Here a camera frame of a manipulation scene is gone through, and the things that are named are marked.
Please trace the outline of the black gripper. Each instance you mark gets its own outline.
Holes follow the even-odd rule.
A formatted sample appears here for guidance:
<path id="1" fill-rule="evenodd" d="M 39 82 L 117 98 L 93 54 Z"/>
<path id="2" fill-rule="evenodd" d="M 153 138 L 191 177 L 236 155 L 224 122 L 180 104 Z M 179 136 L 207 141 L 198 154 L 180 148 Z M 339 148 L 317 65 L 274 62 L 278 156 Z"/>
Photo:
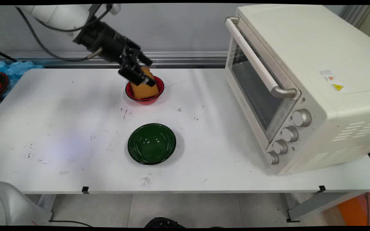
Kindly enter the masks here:
<path id="1" fill-rule="evenodd" d="M 144 71 L 145 69 L 149 70 L 153 61 L 140 50 L 141 47 L 138 44 L 115 31 L 105 22 L 98 21 L 82 29 L 73 42 L 84 46 L 91 53 L 102 48 L 99 56 L 108 62 L 119 63 L 121 65 L 118 70 L 119 75 L 129 82 L 135 85 L 146 84 L 150 87 L 156 84 L 156 81 Z M 138 61 L 134 62 L 133 57 L 125 58 L 127 55 L 134 55 L 144 65 L 140 66 Z"/>

